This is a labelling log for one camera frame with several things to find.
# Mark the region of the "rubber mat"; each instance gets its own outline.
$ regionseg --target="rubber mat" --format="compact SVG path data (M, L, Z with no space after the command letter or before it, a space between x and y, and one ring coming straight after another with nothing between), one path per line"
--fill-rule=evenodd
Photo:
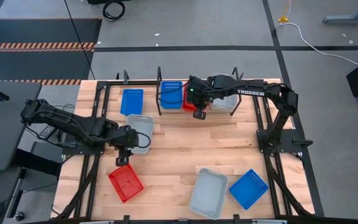
M75 19L82 42L96 42L101 19ZM0 43L77 42L69 19L0 19Z
M84 80L88 73L82 51L0 52L0 80Z

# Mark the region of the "blue basket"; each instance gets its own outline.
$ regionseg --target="blue basket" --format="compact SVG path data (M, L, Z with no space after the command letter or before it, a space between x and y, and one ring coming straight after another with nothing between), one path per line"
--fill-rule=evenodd
M248 210L268 189L259 175L250 169L230 187L229 191L240 205Z
M182 82L165 81L161 83L161 106L164 109L180 109L183 101Z
M121 114L142 114L143 109L143 90L128 89L124 90L121 102Z

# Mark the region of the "wooden table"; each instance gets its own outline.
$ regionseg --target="wooden table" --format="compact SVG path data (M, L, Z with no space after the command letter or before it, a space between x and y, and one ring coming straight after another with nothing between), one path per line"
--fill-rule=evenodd
M279 79L265 81L281 82ZM96 83L97 81L91 80L81 82L75 106L76 114L91 116ZM99 163L92 220L122 220L124 215L130 215L131 220L205 219L189 210L197 174L203 167L227 175L229 187L249 169L255 170L268 182L264 157L259 152L255 134L258 126L252 97L243 96L242 103L233 116L207 110L206 119L201 121L183 110L162 109L162 115L159 116L155 85L112 86L106 117L120 125L126 122L126 116L120 114L122 92L126 88L144 89L143 115L154 118L149 154L129 158L145 189L126 203L120 201L108 179L108 175L117 169L117 151L106 145ZM101 94L99 105L102 105L103 96L104 93ZM270 100L269 103L274 118L277 109ZM266 126L263 110L262 117ZM290 121L286 128L291 128ZM288 188L313 213L301 161L284 153L281 158ZM82 163L83 156L73 156L63 165L54 201L56 211L61 212L76 192ZM280 210L284 214L282 194L278 187L276 189ZM85 215L88 192L83 198L81 214ZM232 219L233 214L239 214L240 218L273 218L270 192L266 192L250 209L244 210L227 191L220 218Z

